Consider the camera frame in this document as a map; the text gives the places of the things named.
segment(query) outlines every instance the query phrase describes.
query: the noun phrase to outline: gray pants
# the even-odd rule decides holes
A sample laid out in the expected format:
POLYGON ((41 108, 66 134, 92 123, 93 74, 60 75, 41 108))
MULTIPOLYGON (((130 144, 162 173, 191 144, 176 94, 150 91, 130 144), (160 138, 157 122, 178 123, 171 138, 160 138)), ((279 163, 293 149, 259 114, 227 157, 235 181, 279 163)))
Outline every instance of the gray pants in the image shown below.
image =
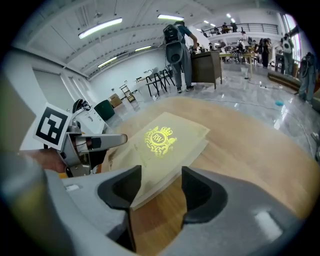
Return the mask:
POLYGON ((286 75, 292 76, 292 69, 294 65, 294 58, 292 57, 292 53, 283 53, 284 58, 284 71, 286 75))
POLYGON ((308 89, 308 92, 306 94, 306 100, 310 102, 314 95, 315 85, 316 69, 315 66, 309 66, 306 76, 302 77, 302 83, 299 88, 299 96, 303 98, 306 94, 306 90, 308 89))
POLYGON ((191 57, 188 48, 185 44, 182 44, 182 59, 176 64, 172 64, 172 70, 174 74, 175 85, 177 88, 181 88, 181 66, 184 71, 184 80, 186 86, 191 86, 192 78, 192 67, 191 67, 191 57))

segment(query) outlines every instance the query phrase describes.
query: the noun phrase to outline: railing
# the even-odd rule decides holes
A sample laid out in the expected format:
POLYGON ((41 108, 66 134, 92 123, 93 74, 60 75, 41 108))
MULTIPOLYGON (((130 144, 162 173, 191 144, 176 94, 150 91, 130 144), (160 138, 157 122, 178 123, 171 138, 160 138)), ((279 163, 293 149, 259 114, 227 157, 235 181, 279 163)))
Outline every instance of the railing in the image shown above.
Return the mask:
MULTIPOLYGON (((240 33, 241 30, 245 32, 264 32, 271 34, 279 34, 278 26, 274 24, 265 24, 265 23, 240 23, 236 24, 237 30, 233 32, 233 28, 231 25, 227 25, 228 32, 227 33, 240 33)), ((202 30, 202 33, 205 37, 214 37, 217 35, 225 34, 226 31, 223 31, 222 26, 216 26, 207 30, 202 30)))

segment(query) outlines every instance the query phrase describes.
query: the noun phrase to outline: human hand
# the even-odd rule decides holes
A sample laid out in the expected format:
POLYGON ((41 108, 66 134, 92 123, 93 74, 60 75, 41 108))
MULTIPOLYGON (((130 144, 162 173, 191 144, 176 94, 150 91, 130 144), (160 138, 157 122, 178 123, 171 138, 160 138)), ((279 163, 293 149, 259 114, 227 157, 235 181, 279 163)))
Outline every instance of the human hand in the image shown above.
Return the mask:
POLYGON ((53 170, 57 173, 64 173, 66 170, 66 164, 52 147, 48 149, 22 150, 19 154, 33 158, 43 169, 53 170))

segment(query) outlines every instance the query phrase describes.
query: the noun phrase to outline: white ceiling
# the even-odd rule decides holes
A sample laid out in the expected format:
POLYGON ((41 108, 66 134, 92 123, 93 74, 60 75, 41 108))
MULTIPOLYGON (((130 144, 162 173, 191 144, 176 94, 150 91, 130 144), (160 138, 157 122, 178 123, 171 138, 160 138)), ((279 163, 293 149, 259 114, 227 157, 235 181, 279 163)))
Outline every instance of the white ceiling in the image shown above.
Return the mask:
POLYGON ((136 48, 157 47, 162 30, 172 20, 159 14, 185 18, 187 26, 225 15, 239 8, 269 5, 268 0, 48 0, 21 29, 13 42, 86 76, 99 72, 98 64, 136 48), (78 34, 116 18, 122 23, 79 39, 78 34))

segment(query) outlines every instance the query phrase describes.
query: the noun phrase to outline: wooden cabinet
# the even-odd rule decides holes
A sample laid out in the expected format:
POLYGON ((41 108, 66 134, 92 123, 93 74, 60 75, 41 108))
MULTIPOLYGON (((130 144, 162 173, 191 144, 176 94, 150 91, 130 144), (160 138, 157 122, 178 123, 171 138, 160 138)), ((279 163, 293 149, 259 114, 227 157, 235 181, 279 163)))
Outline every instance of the wooden cabinet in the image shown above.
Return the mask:
POLYGON ((222 84, 222 70, 220 55, 217 51, 206 51, 191 56, 192 82, 193 83, 214 83, 220 77, 222 84))

